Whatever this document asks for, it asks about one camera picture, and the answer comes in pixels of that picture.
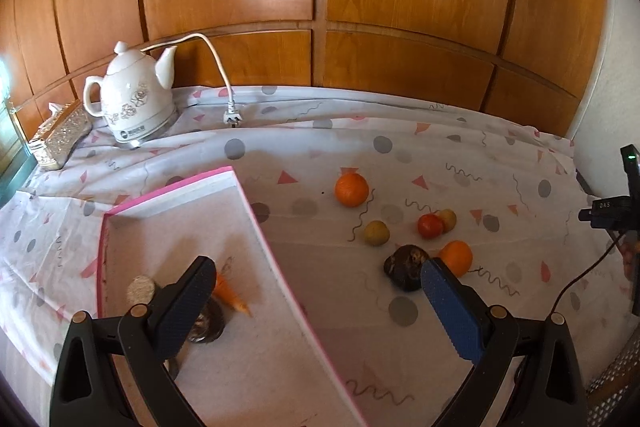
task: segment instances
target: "dark taro root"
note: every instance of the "dark taro root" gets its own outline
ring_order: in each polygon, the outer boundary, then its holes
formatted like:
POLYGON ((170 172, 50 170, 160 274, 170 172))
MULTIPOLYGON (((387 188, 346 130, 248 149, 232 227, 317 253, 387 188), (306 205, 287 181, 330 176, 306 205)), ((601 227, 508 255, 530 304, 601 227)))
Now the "dark taro root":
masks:
POLYGON ((420 288, 420 270, 429 254, 415 245, 404 245, 386 258, 382 269, 393 283, 406 292, 420 288))

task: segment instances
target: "orange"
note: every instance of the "orange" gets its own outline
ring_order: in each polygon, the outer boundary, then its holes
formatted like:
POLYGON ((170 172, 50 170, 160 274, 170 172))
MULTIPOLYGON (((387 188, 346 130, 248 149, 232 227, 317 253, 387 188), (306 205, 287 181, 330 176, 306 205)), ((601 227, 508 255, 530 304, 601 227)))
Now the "orange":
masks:
POLYGON ((335 198, 344 206, 358 206, 367 201, 369 185, 356 172, 347 172, 338 178, 334 188, 335 198))
POLYGON ((456 277, 462 277, 471 268, 471 261, 474 256, 471 253, 469 245, 464 241, 451 241, 447 243, 438 257, 442 259, 442 262, 447 265, 447 268, 451 270, 456 277))

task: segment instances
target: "cable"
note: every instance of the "cable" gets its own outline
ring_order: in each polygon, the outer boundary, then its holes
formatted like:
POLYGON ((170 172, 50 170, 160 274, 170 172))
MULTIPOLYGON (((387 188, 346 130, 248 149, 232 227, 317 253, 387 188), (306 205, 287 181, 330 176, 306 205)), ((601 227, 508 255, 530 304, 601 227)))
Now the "cable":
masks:
POLYGON ((236 127, 242 121, 242 117, 240 116, 240 113, 236 110, 236 101, 234 100, 233 89, 231 89, 231 82, 229 82, 229 79, 226 76, 226 71, 225 71, 225 68, 223 68, 222 66, 222 61, 220 60, 220 56, 218 55, 218 52, 213 47, 213 44, 211 44, 211 41, 206 35, 203 35, 202 33, 190 33, 189 35, 181 37, 180 39, 175 39, 175 41, 159 42, 158 44, 152 44, 151 46, 147 46, 146 48, 140 49, 140 51, 148 52, 156 48, 163 48, 165 46, 170 46, 171 44, 180 44, 181 42, 185 42, 196 37, 205 41, 211 53, 213 54, 213 58, 215 59, 216 65, 218 66, 218 71, 220 72, 220 76, 222 77, 222 81, 225 83, 226 92, 228 96, 228 102, 226 103, 226 113, 225 113, 224 121, 226 124, 231 124, 231 127, 236 127))
POLYGON ((613 243, 611 243, 611 245, 609 246, 609 248, 607 248, 607 250, 605 250, 605 252, 602 254, 602 256, 595 262, 593 263, 590 267, 588 267, 584 272, 582 272, 580 275, 578 275, 578 277, 576 277, 575 279, 573 279, 567 286, 565 286, 564 288, 562 288, 562 290, 560 291, 560 293, 558 294, 558 298, 556 298, 556 302, 554 302, 553 307, 551 308, 551 312, 549 313, 549 315, 553 312, 556 311, 556 306, 558 306, 558 302, 560 302, 560 299, 562 298, 562 296, 564 295, 564 292, 566 292, 569 288, 571 288, 571 286, 573 286, 575 283, 577 283, 580 279, 582 279, 585 275, 587 275, 591 270, 593 270, 598 264, 602 263, 602 261, 604 261, 604 258, 609 254, 609 252, 611 250, 613 250, 613 247, 616 247, 618 245, 618 241, 620 240, 620 238, 625 235, 625 232, 620 232, 618 234, 618 237, 615 238, 613 240, 613 243))

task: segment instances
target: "tablecloth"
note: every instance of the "tablecloth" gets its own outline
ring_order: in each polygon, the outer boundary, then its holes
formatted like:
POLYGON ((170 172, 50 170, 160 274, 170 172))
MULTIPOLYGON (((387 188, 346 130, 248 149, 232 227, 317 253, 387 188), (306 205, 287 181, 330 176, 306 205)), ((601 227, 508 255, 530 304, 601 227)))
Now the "tablecloth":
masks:
MULTIPOLYGON (((424 294, 383 274, 398 246, 436 253, 466 241, 474 263, 462 282, 487 304, 542 319, 609 241, 577 220, 591 196, 575 179, 569 140, 442 104, 309 87, 234 88, 244 122, 230 129, 226 89, 174 91, 180 117, 166 137, 127 151, 97 120, 65 168, 36 169, 0 210, 0 324, 49 384, 71 315, 95 314, 102 213, 220 166, 236 170, 322 347, 375 427, 430 425, 470 368, 424 294), (355 209, 333 195, 350 171, 371 188, 355 209), (457 213, 457 226, 423 240, 416 220, 442 208, 457 213), (373 219, 391 231, 378 248, 362 240, 373 219)), ((615 254, 560 302, 585 381, 637 324, 629 295, 615 254)), ((507 378, 486 425, 510 388, 507 378)))

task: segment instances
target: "white wall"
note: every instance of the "white wall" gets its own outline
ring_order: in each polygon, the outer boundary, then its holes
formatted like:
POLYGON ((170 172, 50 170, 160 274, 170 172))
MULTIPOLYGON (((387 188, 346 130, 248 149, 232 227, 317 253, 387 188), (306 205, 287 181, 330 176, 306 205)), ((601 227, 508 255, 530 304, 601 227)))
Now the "white wall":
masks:
POLYGON ((640 0, 608 1, 592 81, 568 135, 598 196, 628 194, 620 147, 640 150, 640 0))

